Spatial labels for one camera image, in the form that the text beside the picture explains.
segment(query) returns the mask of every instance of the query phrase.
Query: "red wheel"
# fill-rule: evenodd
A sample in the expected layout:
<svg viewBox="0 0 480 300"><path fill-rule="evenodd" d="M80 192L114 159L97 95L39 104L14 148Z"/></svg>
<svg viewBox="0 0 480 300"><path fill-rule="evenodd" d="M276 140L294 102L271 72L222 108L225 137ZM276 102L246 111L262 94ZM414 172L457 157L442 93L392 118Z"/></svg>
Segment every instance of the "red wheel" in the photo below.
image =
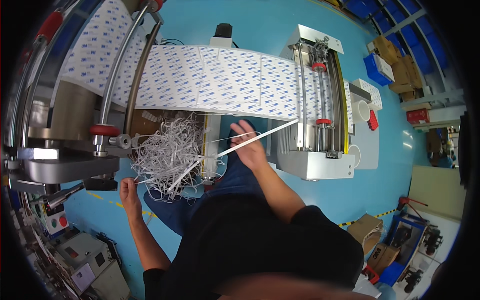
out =
<svg viewBox="0 0 480 300"><path fill-rule="evenodd" d="M316 62L312 65L312 70L317 72L317 70L315 70L315 69L318 68L318 67L320 67L320 71L322 71L322 72L327 70L327 67L325 67L324 64L319 63L319 62Z"/></svg>
<svg viewBox="0 0 480 300"><path fill-rule="evenodd" d="M329 119L318 119L318 120L317 120L317 125L320 125L320 124L328 124L328 125L331 125L331 124L332 124L332 121L329 120Z"/></svg>
<svg viewBox="0 0 480 300"><path fill-rule="evenodd" d="M45 22L43 22L42 27L40 27L40 30L36 34L36 37L44 36L47 40L47 44L50 43L62 22L63 16L61 13L52 12Z"/></svg>
<svg viewBox="0 0 480 300"><path fill-rule="evenodd" d="M105 135L105 136L117 136L120 134L120 129L113 125L97 124L90 127L91 135Z"/></svg>
<svg viewBox="0 0 480 300"><path fill-rule="evenodd" d="M147 12L150 12L150 13L157 12L162 8L163 0L145 0L140 3L140 9L142 9L148 1L150 2L150 8L147 10Z"/></svg>

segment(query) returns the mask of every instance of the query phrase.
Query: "white cylinder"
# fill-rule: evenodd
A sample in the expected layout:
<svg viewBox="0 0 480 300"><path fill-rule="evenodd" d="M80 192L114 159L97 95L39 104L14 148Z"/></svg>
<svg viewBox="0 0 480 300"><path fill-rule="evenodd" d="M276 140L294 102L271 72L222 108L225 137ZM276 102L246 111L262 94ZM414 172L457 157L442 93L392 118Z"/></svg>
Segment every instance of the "white cylinder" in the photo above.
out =
<svg viewBox="0 0 480 300"><path fill-rule="evenodd" d="M357 145L348 145L348 154L355 155L355 166L354 168L358 167L360 163L360 148Z"/></svg>
<svg viewBox="0 0 480 300"><path fill-rule="evenodd" d="M352 103L353 124L370 120L370 108L367 102L360 100Z"/></svg>

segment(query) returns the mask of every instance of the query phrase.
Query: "3m logo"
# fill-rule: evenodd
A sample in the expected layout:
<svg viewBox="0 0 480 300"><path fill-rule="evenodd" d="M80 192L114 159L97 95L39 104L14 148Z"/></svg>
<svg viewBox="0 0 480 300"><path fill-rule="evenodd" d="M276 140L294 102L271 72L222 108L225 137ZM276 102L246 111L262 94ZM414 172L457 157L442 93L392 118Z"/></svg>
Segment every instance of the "3m logo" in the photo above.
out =
<svg viewBox="0 0 480 300"><path fill-rule="evenodd" d="M377 249L375 250L375 252L373 253L373 259L377 259L377 258L378 258L378 255L380 254L380 252L382 252L382 249L377 248Z"/></svg>

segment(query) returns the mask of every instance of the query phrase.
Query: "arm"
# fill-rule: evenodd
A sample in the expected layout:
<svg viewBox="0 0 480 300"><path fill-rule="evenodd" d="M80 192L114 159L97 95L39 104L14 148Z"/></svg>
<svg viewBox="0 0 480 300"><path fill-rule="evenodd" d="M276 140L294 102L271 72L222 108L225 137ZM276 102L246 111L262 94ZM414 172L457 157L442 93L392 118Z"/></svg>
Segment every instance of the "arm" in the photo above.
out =
<svg viewBox="0 0 480 300"><path fill-rule="evenodd" d="M303 200L281 180L268 163L252 171L275 215L280 220L290 223L292 217L305 207Z"/></svg>
<svg viewBox="0 0 480 300"><path fill-rule="evenodd" d="M142 203L138 198L133 178L124 178L120 183L120 199L128 217L128 224L137 246L144 270L167 270L170 260L147 228L142 216Z"/></svg>
<svg viewBox="0 0 480 300"><path fill-rule="evenodd" d="M240 120L238 124L233 123L230 127L238 134L253 132L253 128L244 120ZM251 133L233 138L231 146L241 144L255 136L255 133ZM258 140L236 151L240 160L252 170L257 178L268 205L275 215L280 220L290 223L292 217L305 207L305 203L270 167L262 143Z"/></svg>

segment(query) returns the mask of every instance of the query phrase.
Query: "red box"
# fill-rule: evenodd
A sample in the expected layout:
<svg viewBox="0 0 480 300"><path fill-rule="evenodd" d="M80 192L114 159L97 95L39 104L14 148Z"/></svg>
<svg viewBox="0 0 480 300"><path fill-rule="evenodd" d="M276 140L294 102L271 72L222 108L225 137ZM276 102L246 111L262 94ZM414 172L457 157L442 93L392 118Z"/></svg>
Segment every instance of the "red box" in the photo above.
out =
<svg viewBox="0 0 480 300"><path fill-rule="evenodd" d="M429 123L430 117L426 108L407 111L407 121L410 124Z"/></svg>

